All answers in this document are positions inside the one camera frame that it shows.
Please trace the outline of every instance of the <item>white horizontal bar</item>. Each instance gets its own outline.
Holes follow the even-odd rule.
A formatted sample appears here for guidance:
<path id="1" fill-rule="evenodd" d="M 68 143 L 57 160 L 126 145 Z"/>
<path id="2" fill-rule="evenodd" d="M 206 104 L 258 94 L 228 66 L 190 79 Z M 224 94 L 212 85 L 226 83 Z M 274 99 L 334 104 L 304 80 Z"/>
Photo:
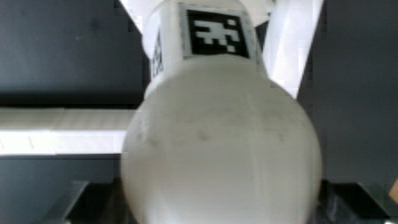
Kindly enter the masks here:
<path id="1" fill-rule="evenodd" d="M 0 156 L 121 153 L 133 110 L 0 109 Z"/>

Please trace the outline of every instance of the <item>qr-like marker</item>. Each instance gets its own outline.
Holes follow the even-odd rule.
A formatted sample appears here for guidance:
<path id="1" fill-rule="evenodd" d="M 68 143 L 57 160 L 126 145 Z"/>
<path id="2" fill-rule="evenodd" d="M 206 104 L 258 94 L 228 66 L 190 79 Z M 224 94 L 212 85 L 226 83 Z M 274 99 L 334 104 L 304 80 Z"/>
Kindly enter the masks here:
<path id="1" fill-rule="evenodd" d="M 153 59 L 151 59 L 151 78 L 157 77 L 162 71 L 164 71 L 164 58 L 162 58 L 162 43 L 160 43 L 160 35 L 158 35 Z"/>
<path id="2" fill-rule="evenodd" d="M 187 10 L 192 55 L 235 54 L 249 58 L 240 16 Z"/>

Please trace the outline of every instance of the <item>bowling pin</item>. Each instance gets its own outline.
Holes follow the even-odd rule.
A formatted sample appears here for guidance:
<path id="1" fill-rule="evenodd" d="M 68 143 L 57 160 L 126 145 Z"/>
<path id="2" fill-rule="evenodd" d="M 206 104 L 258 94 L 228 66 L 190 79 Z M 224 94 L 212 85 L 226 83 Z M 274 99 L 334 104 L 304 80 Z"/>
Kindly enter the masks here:
<path id="1" fill-rule="evenodd" d="M 137 222 L 304 224 L 320 146 L 300 105 L 267 78 L 245 6 L 164 0 L 142 10 L 153 80 L 121 159 Z"/>

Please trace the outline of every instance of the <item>gray background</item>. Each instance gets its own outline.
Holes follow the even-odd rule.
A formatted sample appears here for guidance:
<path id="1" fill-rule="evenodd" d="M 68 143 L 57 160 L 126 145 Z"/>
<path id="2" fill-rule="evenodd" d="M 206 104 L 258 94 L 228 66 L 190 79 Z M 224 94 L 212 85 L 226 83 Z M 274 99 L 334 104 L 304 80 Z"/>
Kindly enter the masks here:
<path id="1" fill-rule="evenodd" d="M 325 178 L 398 176 L 398 1 L 329 0 L 299 102 Z M 114 0 L 0 0 L 0 105 L 137 108 L 148 85 L 141 34 Z M 71 180 L 110 182 L 119 157 L 0 158 L 0 223 L 41 218 Z"/>

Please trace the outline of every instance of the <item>metal stand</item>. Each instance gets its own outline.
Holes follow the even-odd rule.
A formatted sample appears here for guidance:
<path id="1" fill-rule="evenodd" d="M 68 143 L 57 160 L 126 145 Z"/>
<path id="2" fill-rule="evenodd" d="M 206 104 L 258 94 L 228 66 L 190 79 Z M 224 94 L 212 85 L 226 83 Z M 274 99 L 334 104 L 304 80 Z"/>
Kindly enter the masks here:
<path id="1" fill-rule="evenodd" d="M 398 224 L 398 205 L 382 188 L 322 182 L 318 207 L 308 224 Z M 36 224 L 139 224 L 128 210 L 121 180 L 73 182 Z"/>

